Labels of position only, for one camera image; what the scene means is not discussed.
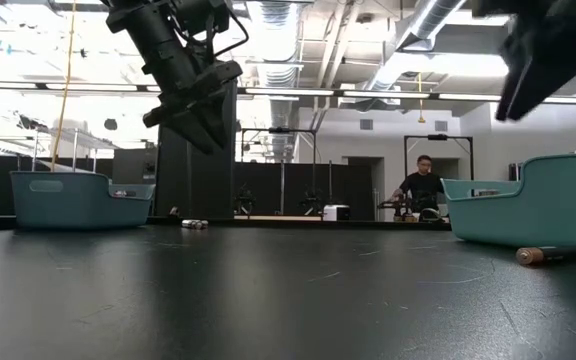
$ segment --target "plastic bin handle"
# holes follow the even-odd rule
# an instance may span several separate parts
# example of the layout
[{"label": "plastic bin handle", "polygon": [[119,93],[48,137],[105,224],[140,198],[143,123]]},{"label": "plastic bin handle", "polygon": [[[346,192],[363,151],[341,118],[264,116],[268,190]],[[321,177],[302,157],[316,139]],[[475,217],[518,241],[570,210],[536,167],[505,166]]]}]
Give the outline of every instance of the plastic bin handle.
[{"label": "plastic bin handle", "polygon": [[34,192],[61,192],[64,183],[59,180],[33,180],[29,187]]}]

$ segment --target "copper battery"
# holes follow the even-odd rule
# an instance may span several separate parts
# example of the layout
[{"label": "copper battery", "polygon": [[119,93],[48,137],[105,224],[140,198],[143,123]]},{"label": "copper battery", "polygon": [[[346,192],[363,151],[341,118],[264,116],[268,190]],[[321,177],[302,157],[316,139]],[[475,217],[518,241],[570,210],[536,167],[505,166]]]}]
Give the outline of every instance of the copper battery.
[{"label": "copper battery", "polygon": [[521,248],[515,254],[521,265],[537,265],[547,262],[576,261],[576,245]]}]

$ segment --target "cable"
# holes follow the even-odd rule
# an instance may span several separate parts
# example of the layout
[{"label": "cable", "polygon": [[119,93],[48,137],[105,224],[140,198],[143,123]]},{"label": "cable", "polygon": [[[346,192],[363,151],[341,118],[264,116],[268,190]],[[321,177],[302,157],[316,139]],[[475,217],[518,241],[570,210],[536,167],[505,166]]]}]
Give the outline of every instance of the cable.
[{"label": "cable", "polygon": [[250,40],[250,36],[248,35],[248,31],[246,31],[246,28],[241,24],[241,22],[239,21],[239,19],[237,19],[237,16],[235,16],[235,13],[233,13],[232,10],[230,10],[230,9],[228,9],[228,12],[230,13],[230,17],[235,21],[235,23],[237,24],[237,26],[239,26],[239,28],[241,29],[241,31],[244,33],[244,39],[241,40],[241,41],[239,41],[239,42],[236,42],[236,43],[234,43],[234,44],[232,44],[232,45],[230,45],[230,46],[228,46],[227,48],[225,48],[225,49],[223,49],[223,50],[221,50],[221,51],[219,51],[218,53],[215,54],[215,57],[217,57],[217,56],[219,56],[219,55],[221,55],[221,54],[227,53],[228,51],[230,51],[230,50],[232,50],[232,49],[234,49],[234,48],[236,48],[236,47],[238,47],[238,46],[241,46],[241,45],[247,43],[248,40]]},{"label": "cable", "polygon": [[215,55],[215,48],[213,47],[213,40],[215,39],[215,17],[210,14],[206,20],[206,61],[212,63],[217,57]]},{"label": "cable", "polygon": [[[310,134],[310,135],[312,136],[312,140],[313,140],[313,144],[314,144],[315,135],[314,134]],[[319,147],[315,147],[315,150],[317,150],[317,156],[319,156],[319,163],[321,164],[322,160],[321,160],[321,153],[319,152]]]},{"label": "cable", "polygon": [[68,67],[66,69],[66,85],[64,86],[64,95],[61,102],[61,113],[59,114],[59,126],[57,127],[57,137],[55,138],[55,147],[52,149],[52,161],[50,171],[55,172],[55,162],[57,161],[57,151],[59,149],[59,139],[61,139],[61,129],[64,125],[64,113],[66,112],[66,99],[68,98],[68,87],[70,86],[70,74],[72,63],[72,43],[75,38],[75,13],[77,12],[77,0],[72,1],[72,18],[70,20],[70,40],[68,43]]}]

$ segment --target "table surface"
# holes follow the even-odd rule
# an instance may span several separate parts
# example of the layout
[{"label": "table surface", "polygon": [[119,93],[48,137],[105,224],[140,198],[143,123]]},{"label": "table surface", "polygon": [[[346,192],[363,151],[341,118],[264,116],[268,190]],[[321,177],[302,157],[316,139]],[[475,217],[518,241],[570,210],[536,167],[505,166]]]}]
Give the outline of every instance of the table surface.
[{"label": "table surface", "polygon": [[8,359],[576,359],[576,264],[437,231],[2,231]]}]

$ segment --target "ceiling duct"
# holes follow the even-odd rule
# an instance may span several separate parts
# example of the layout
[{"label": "ceiling duct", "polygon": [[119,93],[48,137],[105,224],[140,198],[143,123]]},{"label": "ceiling duct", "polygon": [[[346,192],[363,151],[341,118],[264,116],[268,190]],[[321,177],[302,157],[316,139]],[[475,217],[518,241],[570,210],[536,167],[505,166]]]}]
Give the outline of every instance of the ceiling duct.
[{"label": "ceiling duct", "polygon": [[[399,51],[431,51],[435,46],[435,36],[444,27],[448,15],[459,10],[466,0],[419,0],[415,12],[397,23],[395,36],[386,44],[384,52],[390,54],[388,60],[375,72],[364,85],[364,90],[387,91],[407,70],[410,61],[419,61],[419,57]],[[369,100],[369,110],[381,100]]]},{"label": "ceiling duct", "polygon": [[[257,54],[268,64],[259,64],[257,74],[259,86],[264,88],[295,87],[298,67],[292,63],[297,55],[299,19],[303,3],[291,2],[248,2],[248,13],[254,26]],[[295,128],[296,116],[293,114],[292,101],[269,100],[270,123],[268,127]],[[283,158],[292,154],[294,137],[269,138],[271,157]]]}]

